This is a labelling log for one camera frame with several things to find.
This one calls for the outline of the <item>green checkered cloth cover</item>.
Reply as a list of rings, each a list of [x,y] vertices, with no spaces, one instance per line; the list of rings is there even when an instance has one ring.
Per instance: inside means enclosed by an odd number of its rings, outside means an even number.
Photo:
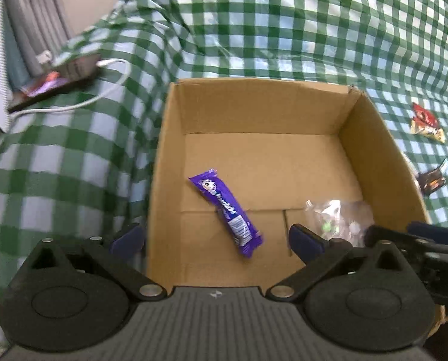
[[[49,100],[49,113],[20,116],[0,137],[0,295],[41,239],[109,236],[146,217],[179,78],[353,85],[418,168],[448,160],[448,139],[409,132],[412,103],[448,131],[448,0],[119,0],[57,60],[93,52],[112,65],[89,89]],[[425,204],[448,227],[448,170]]]

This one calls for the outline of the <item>clear candy bag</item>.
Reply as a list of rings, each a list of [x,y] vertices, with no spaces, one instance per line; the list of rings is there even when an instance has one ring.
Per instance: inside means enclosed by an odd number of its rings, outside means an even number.
[[[322,239],[344,239],[354,247],[364,245],[365,230],[374,224],[371,207],[364,201],[308,200],[305,217],[306,226]]]

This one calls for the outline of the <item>grey curtain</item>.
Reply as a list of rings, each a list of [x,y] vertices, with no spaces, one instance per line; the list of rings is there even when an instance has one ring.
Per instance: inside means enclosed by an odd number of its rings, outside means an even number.
[[[28,72],[42,74],[49,64],[36,55],[49,50],[55,57],[72,37],[62,0],[5,0],[5,10]]]

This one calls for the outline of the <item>red chocolate wrapper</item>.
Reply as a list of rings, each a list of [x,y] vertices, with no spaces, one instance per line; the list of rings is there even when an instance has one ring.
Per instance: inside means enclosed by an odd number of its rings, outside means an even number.
[[[433,113],[423,108],[417,103],[412,103],[412,108],[415,113],[415,116],[424,122],[427,125],[432,126],[433,128],[439,127],[438,119],[435,117]]]

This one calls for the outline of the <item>yellow cow snack bar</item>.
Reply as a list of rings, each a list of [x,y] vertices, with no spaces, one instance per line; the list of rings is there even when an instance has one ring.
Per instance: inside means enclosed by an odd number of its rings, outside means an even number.
[[[421,121],[416,116],[411,119],[410,133],[418,134],[430,139],[434,139],[440,143],[446,141],[446,136],[442,128],[432,127],[431,125]]]

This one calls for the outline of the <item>open cardboard box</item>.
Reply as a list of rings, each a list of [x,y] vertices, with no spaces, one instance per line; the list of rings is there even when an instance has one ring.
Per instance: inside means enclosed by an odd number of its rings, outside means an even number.
[[[190,178],[216,170],[262,233],[242,256]],[[147,275],[176,285],[268,288],[302,266],[288,248],[307,202],[363,201],[402,231],[428,213],[398,145],[354,87],[256,78],[171,84],[151,184]]]

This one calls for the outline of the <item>purple chocolate bar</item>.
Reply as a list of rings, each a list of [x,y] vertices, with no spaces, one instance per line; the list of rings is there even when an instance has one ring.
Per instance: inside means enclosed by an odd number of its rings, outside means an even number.
[[[255,228],[228,186],[214,169],[189,177],[189,181],[220,214],[240,253],[250,258],[262,245],[262,234]]]

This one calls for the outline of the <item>dark brown snack packet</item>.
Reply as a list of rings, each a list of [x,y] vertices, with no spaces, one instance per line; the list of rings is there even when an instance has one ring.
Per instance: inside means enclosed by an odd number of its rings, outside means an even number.
[[[417,182],[424,196],[432,195],[446,184],[447,170],[448,160],[444,159],[437,168],[418,174]]]

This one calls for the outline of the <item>white curtain clip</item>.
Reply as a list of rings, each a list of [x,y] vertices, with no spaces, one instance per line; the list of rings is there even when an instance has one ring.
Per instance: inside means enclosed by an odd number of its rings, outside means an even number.
[[[40,65],[52,64],[53,53],[49,50],[44,50],[40,54],[36,55],[36,60]]]

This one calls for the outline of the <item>black smartphone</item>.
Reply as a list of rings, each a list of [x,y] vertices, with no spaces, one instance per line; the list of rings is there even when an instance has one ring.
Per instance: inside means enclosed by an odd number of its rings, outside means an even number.
[[[82,55],[34,78],[14,92],[7,111],[15,113],[57,94],[88,86],[98,75],[101,55]]]

